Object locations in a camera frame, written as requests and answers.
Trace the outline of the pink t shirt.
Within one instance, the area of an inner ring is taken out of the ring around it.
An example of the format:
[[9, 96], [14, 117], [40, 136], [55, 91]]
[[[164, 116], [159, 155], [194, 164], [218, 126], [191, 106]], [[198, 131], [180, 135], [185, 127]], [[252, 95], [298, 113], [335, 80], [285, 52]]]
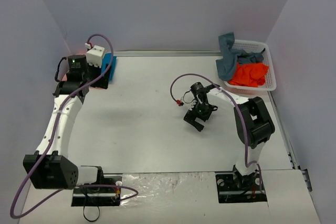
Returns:
[[67, 74], [66, 73], [63, 75], [61, 81], [67, 81]]

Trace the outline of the teal blue t shirt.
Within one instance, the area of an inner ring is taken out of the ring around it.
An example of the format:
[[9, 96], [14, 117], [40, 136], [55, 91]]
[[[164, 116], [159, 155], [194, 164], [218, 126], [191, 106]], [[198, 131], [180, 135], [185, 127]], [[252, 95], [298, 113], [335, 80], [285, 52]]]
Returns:
[[109, 71], [107, 71], [106, 74], [104, 75], [104, 78], [108, 82], [111, 82], [112, 79], [113, 79], [113, 75], [114, 75], [116, 65], [117, 65], [117, 56], [112, 55], [112, 53], [108, 52], [108, 53], [105, 53], [104, 58], [102, 60], [101, 73], [103, 73], [107, 69], [107, 66], [111, 61], [111, 58], [113, 58], [111, 67], [110, 67]]

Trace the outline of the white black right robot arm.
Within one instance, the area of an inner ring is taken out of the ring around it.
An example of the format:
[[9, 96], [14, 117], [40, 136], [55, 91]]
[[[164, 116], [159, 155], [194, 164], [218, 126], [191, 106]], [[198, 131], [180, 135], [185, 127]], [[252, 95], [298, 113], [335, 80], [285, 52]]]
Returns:
[[238, 137], [245, 148], [244, 156], [233, 166], [233, 183], [240, 189], [250, 185], [259, 168], [261, 150], [275, 132], [263, 99], [242, 97], [213, 84], [205, 87], [197, 82], [185, 92], [178, 104], [187, 107], [183, 120], [199, 132], [204, 126], [197, 119], [205, 122], [219, 108], [233, 113]]

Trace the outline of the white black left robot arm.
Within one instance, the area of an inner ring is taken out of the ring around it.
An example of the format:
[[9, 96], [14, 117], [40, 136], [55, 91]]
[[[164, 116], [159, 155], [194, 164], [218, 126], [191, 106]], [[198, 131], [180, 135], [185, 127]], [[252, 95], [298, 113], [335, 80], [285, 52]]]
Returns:
[[73, 189], [87, 184], [101, 191], [106, 179], [99, 166], [79, 166], [68, 159], [68, 147], [76, 117], [93, 80], [109, 79], [110, 58], [91, 53], [67, 57], [69, 71], [53, 93], [54, 107], [41, 143], [25, 155], [23, 166], [36, 189]]

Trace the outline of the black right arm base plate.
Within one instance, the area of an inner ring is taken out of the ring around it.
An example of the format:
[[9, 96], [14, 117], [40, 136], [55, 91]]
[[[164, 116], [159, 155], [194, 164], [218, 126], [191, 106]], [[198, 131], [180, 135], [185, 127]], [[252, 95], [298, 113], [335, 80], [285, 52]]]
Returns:
[[242, 179], [238, 173], [215, 173], [217, 198], [220, 204], [267, 202], [258, 171]]

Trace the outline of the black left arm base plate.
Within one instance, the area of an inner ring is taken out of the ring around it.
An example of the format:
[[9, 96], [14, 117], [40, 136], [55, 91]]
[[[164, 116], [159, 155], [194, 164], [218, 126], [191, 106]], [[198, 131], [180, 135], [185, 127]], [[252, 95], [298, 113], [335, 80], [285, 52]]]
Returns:
[[72, 191], [72, 207], [113, 207], [120, 205], [121, 190], [110, 187], [75, 187]]

